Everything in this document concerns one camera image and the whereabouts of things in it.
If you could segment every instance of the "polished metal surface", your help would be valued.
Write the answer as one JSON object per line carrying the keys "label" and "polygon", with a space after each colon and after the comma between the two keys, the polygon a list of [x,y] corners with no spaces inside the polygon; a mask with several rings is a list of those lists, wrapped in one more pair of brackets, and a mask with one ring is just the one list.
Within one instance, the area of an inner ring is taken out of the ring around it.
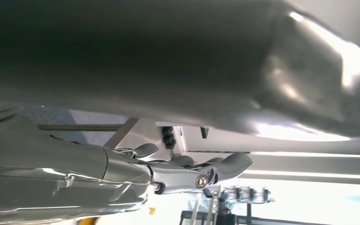
{"label": "polished metal surface", "polygon": [[148,166],[153,174],[152,181],[162,186],[156,194],[193,191],[205,187],[197,183],[200,177],[207,179],[206,173],[162,163],[148,163]]}
{"label": "polished metal surface", "polygon": [[360,48],[286,1],[27,2],[0,2],[2,100],[360,137]]}
{"label": "polished metal surface", "polygon": [[51,224],[139,209],[151,185],[51,168],[0,167],[0,224]]}

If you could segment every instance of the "black component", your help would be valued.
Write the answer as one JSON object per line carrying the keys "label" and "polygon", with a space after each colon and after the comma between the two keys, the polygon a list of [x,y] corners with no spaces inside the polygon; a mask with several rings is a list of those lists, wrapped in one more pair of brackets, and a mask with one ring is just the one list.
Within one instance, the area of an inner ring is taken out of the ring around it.
{"label": "black component", "polygon": [[165,191],[165,184],[164,183],[158,183],[160,185],[160,189],[155,191],[156,195],[161,195]]}
{"label": "black component", "polygon": [[239,188],[239,187],[235,188],[235,198],[238,201],[242,201],[242,199],[243,199],[243,195],[241,194],[241,188]]}
{"label": "black component", "polygon": [[57,131],[118,131],[122,125],[118,124],[38,124],[41,130]]}
{"label": "black component", "polygon": [[208,137],[208,132],[209,132],[209,128],[201,127],[201,134],[203,139],[206,139]]}
{"label": "black component", "polygon": [[246,205],[246,224],[252,224],[252,204]]}
{"label": "black component", "polygon": [[249,187],[249,202],[253,203],[255,201],[255,189],[253,187]]}
{"label": "black component", "polygon": [[165,143],[166,149],[174,149],[174,146],[176,145],[176,140],[173,139],[171,143]]}
{"label": "black component", "polygon": [[211,191],[208,188],[205,188],[202,191],[206,198],[213,198],[213,194],[211,193]]}
{"label": "black component", "polygon": [[162,127],[162,135],[170,135],[173,132],[173,127]]}
{"label": "black component", "polygon": [[270,192],[269,192],[269,190],[268,189],[266,189],[266,188],[264,188],[263,189],[263,201],[265,202],[265,203],[268,203],[269,201],[268,201],[268,194],[269,194]]}
{"label": "black component", "polygon": [[173,134],[165,135],[163,140],[165,144],[172,143],[174,140],[174,135]]}
{"label": "black component", "polygon": [[217,203],[217,214],[218,215],[225,215],[227,214],[227,207],[226,207],[226,193],[224,191],[221,192],[220,198],[218,199]]}
{"label": "black component", "polygon": [[237,224],[237,215],[235,215],[235,214],[218,215],[216,224],[217,225],[236,225]]}

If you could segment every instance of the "bright light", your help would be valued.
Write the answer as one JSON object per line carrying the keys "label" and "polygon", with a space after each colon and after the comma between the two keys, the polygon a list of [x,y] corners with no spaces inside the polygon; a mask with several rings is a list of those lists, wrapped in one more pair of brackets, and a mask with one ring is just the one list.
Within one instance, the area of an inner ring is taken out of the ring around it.
{"label": "bright light", "polygon": [[291,12],[289,16],[292,17],[297,22],[302,22],[304,20],[304,17],[296,12]]}
{"label": "bright light", "polygon": [[339,142],[349,140],[348,137],[340,135],[327,134],[315,130],[304,131],[298,128],[283,127],[280,125],[256,124],[255,128],[259,132],[256,136],[282,140],[305,142]]}
{"label": "bright light", "polygon": [[263,174],[263,175],[305,176],[305,177],[333,177],[333,178],[360,179],[360,175],[337,174],[337,173],[319,173],[319,172],[288,172],[288,171],[267,171],[267,170],[245,170],[243,173],[246,173],[246,174]]}
{"label": "bright light", "polygon": [[351,91],[355,83],[360,79],[360,48],[353,43],[344,41],[321,25],[305,19],[298,13],[291,12],[289,16],[297,22],[306,25],[317,36],[340,53],[343,60],[342,86],[345,90]]}

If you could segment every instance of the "metal frame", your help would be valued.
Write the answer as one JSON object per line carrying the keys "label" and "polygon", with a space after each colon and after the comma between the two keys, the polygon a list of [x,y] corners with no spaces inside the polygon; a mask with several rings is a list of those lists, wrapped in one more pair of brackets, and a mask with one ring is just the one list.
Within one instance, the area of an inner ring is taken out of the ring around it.
{"label": "metal frame", "polygon": [[[192,211],[182,211],[180,216],[180,225],[184,219],[190,219],[191,215],[193,214]],[[196,215],[197,220],[202,220],[201,224],[204,224],[208,213],[206,212],[198,212]],[[246,216],[237,216],[238,224],[247,224],[247,217]],[[288,220],[278,220],[278,219],[265,219],[259,217],[251,217],[251,224],[248,225],[325,225],[325,224],[314,224],[314,223],[305,223],[305,222],[297,222],[297,221],[288,221]]]}

